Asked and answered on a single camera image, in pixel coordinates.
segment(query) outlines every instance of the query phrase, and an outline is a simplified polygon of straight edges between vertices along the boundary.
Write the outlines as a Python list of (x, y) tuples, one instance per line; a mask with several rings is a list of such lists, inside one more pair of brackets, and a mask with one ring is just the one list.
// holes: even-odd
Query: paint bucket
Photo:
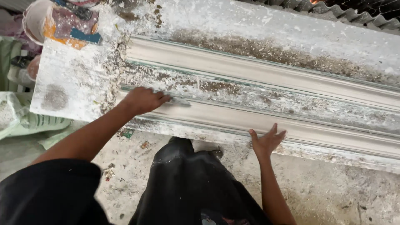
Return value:
[(24, 11), (22, 27), (26, 35), (36, 44), (43, 45), (43, 26), (46, 16), (51, 14), (54, 3), (49, 0), (37, 0)]
[(100, 0), (68, 0), (68, 1), (77, 6), (90, 8), (97, 5)]

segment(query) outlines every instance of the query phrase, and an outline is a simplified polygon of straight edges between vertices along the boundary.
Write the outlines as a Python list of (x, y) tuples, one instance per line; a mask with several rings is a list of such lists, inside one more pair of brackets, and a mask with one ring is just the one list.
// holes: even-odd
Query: corrugated metal sheet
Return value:
[(350, 22), (358, 23), (368, 23), (372, 22), (375, 26), (379, 28), (386, 29), (399, 29), (400, 22), (397, 18), (392, 18), (386, 20), (382, 14), (377, 16), (371, 16), (368, 12), (357, 13), (357, 10), (349, 8), (347, 10), (342, 10), (339, 5), (333, 5), (331, 7), (327, 6), (324, 2), (318, 2), (317, 4), (312, 4), (309, 0), (253, 0), (258, 2), (263, 2), (270, 6), (282, 6), (283, 8), (291, 8), (298, 12), (316, 12), (316, 13), (326, 13), (331, 11), (334, 16), (341, 18), (345, 17)]
[(0, 0), (0, 6), (12, 11), (23, 12), (35, 0)]

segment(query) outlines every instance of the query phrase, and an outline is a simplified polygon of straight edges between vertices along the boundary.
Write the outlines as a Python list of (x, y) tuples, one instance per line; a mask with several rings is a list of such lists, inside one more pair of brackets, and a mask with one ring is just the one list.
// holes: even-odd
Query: green cloth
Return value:
[(17, 91), (18, 85), (8, 80), (11, 59), (21, 55), (22, 43), (13, 37), (0, 36), (0, 91)]

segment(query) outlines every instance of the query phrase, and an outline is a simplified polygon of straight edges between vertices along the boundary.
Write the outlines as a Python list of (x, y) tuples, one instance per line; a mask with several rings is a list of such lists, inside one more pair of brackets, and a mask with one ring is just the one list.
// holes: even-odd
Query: person's right hand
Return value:
[(134, 117), (149, 113), (170, 99), (169, 95), (164, 95), (161, 91), (153, 93), (151, 88), (137, 87), (131, 90), (119, 105), (123, 106), (131, 117)]
[(271, 130), (261, 138), (258, 138), (257, 133), (253, 129), (249, 130), (252, 138), (253, 150), (260, 164), (266, 162), (266, 160), (270, 160), (272, 151), (275, 150), (285, 138), (286, 131), (276, 134), (277, 132), (277, 123), (274, 123)]

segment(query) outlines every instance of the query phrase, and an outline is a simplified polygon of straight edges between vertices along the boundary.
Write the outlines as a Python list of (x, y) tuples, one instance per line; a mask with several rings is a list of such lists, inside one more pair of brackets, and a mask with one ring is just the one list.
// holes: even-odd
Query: person's left hand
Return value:
[(131, 90), (119, 103), (124, 106), (132, 117), (149, 113), (170, 100), (169, 95), (159, 91), (153, 93), (153, 89), (137, 87)]

